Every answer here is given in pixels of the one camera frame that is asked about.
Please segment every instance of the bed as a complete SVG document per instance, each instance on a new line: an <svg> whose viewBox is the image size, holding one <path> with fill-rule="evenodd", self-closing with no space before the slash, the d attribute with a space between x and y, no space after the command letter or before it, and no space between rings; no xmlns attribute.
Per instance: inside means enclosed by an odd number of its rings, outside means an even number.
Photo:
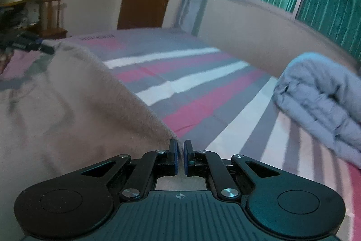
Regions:
<svg viewBox="0 0 361 241"><path fill-rule="evenodd" d="M230 159L244 154L337 191L346 204L338 237L361 238L361 175L271 100L277 78L175 29L68 38L98 56L178 138Z"/></svg>

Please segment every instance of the wooden chair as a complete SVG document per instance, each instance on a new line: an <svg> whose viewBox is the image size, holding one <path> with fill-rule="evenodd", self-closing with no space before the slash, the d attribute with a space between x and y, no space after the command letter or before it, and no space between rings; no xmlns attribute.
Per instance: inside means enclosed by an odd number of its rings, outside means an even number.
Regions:
<svg viewBox="0 0 361 241"><path fill-rule="evenodd" d="M56 27L53 28L53 2L58 2L57 8L57 18L56 18ZM43 4L46 3L46 29L40 32L40 36L44 39L61 39L66 38L67 30L59 27L59 16L60 16L60 2L62 0L40 0L40 19L43 12Z"/></svg>

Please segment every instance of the ribbed gray surface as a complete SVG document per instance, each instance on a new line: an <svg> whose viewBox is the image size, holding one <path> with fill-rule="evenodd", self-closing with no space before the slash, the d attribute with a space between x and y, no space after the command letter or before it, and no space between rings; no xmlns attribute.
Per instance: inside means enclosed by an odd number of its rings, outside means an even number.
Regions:
<svg viewBox="0 0 361 241"><path fill-rule="evenodd" d="M27 237L23 241L35 240ZM145 200L121 205L109 222L92 234L77 240L276 241L281 239L266 235L247 219L239 205L218 201L210 191L153 191Z"/></svg>

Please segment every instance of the chair backrest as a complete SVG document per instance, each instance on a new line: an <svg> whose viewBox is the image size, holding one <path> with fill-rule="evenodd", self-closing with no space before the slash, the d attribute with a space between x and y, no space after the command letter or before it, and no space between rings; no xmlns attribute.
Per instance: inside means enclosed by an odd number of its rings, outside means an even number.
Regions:
<svg viewBox="0 0 361 241"><path fill-rule="evenodd" d="M43 4L47 3L46 5L46 28L51 29L52 28L52 22L53 22L53 2L58 2L58 8L57 8L57 16L56 16L56 27L59 28L59 15L60 15L60 2L62 0L40 0L40 15L43 11Z"/></svg>

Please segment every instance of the silver screw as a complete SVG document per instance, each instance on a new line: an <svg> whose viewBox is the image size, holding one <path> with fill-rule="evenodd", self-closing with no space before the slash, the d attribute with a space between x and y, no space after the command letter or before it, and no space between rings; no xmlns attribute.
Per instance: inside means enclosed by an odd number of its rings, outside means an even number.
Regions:
<svg viewBox="0 0 361 241"><path fill-rule="evenodd" d="M125 197L134 198L134 197L139 196L140 192L138 189L128 188L128 189L124 189L122 194Z"/></svg>
<svg viewBox="0 0 361 241"><path fill-rule="evenodd" d="M233 189L233 188L226 188L226 189L223 189L221 191L221 194L224 196L224 197L227 197L227 198L232 198L232 197L236 197L238 195L238 191L236 189Z"/></svg>

